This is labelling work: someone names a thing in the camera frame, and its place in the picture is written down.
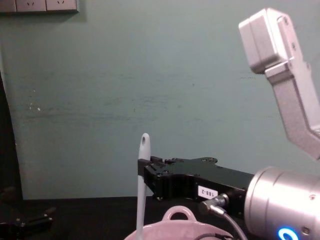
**teal wall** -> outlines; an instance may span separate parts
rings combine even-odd
[[[0,37],[25,199],[136,195],[141,135],[163,158],[317,174],[286,139],[238,23],[291,15],[320,93],[320,1],[92,0],[79,14],[5,16]]]

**electrical outlet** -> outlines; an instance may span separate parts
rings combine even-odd
[[[0,0],[0,13],[13,13],[16,11],[15,0]]]
[[[17,12],[45,12],[46,0],[15,0]]]
[[[47,11],[78,12],[77,0],[46,0]]]

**label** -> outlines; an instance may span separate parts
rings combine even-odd
[[[213,199],[214,197],[218,196],[218,191],[199,185],[198,196],[205,199]]]

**bowl handle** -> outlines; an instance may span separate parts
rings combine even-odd
[[[171,217],[176,213],[182,213],[182,214],[186,215],[188,220],[197,221],[193,212],[185,206],[173,206],[173,207],[169,208],[169,210],[166,211],[166,213],[164,214],[162,221],[171,220]]]

